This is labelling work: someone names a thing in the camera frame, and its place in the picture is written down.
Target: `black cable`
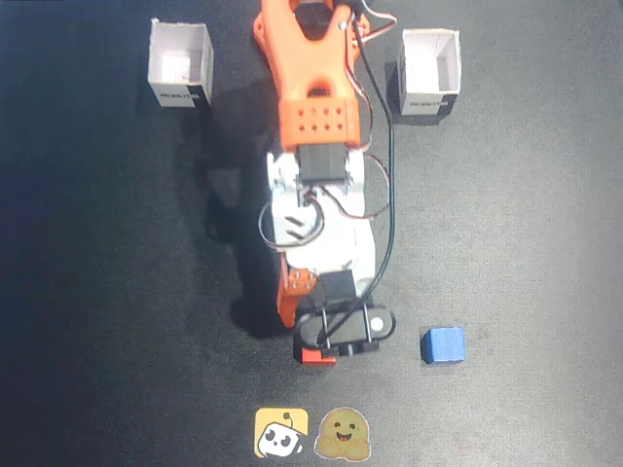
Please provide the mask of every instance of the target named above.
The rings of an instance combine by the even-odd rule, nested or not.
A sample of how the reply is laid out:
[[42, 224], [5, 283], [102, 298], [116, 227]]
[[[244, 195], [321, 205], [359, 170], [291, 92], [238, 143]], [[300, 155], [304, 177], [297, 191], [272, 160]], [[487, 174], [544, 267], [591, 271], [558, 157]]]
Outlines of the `black cable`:
[[389, 259], [391, 258], [391, 252], [393, 251], [393, 242], [396, 235], [396, 203], [395, 203], [395, 190], [394, 190], [394, 135], [393, 135], [393, 118], [391, 117], [391, 110], [389, 109], [389, 105], [387, 104], [387, 100], [385, 99], [385, 94], [381, 90], [379, 86], [379, 82], [374, 75], [374, 71], [372, 70], [372, 66], [370, 65], [370, 61], [368, 60], [368, 56], [364, 50], [363, 39], [361, 37], [361, 32], [359, 31], [359, 27], [357, 22], [354, 21], [352, 23], [354, 28], [354, 35], [357, 39], [357, 46], [359, 47], [359, 51], [361, 53], [361, 58], [363, 59], [363, 63], [366, 67], [366, 71], [368, 72], [368, 76], [370, 76], [370, 81], [372, 82], [372, 86], [374, 87], [374, 91], [379, 97], [381, 101], [381, 105], [383, 106], [383, 111], [385, 112], [385, 118], [387, 119], [387, 166], [389, 171], [389, 234], [387, 239], [387, 249], [385, 250], [385, 256], [383, 257], [383, 261], [379, 266], [379, 270], [376, 275], [372, 279], [372, 282], [368, 284], [366, 290], [361, 294], [351, 308], [346, 313], [345, 317], [338, 322], [331, 331], [329, 331], [325, 336], [324, 340], [329, 339], [333, 333], [335, 333], [340, 326], [342, 326], [351, 316], [352, 314], [363, 307], [363, 305], [370, 299], [372, 293], [381, 282], [383, 275], [387, 269], [387, 265], [389, 264]]

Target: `emoji sticker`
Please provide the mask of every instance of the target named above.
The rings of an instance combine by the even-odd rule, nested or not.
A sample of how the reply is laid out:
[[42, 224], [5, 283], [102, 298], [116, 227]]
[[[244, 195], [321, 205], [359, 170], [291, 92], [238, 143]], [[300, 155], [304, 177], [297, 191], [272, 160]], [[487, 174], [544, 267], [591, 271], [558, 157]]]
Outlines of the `emoji sticker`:
[[328, 413], [320, 423], [315, 453], [325, 459], [359, 462], [370, 457], [370, 426], [355, 409], [340, 408]]
[[260, 409], [255, 414], [255, 455], [267, 458], [301, 453], [309, 422], [303, 409]]

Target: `white cardboard box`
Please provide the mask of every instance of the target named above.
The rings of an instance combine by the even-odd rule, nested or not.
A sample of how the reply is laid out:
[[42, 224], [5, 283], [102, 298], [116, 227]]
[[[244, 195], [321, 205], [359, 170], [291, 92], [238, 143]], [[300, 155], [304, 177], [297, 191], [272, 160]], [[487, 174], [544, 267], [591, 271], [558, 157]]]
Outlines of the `white cardboard box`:
[[161, 106], [208, 106], [213, 76], [214, 50], [205, 24], [152, 18], [147, 81]]
[[458, 31], [402, 31], [398, 92], [402, 115], [450, 114], [460, 92]]

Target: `blue block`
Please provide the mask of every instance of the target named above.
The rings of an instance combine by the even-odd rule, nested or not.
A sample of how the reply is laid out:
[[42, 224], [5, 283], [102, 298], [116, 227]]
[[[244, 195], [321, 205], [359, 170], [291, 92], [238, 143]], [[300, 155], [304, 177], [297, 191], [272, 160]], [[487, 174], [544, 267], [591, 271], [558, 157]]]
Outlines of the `blue block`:
[[435, 328], [421, 339], [421, 358], [428, 365], [465, 361], [463, 328]]

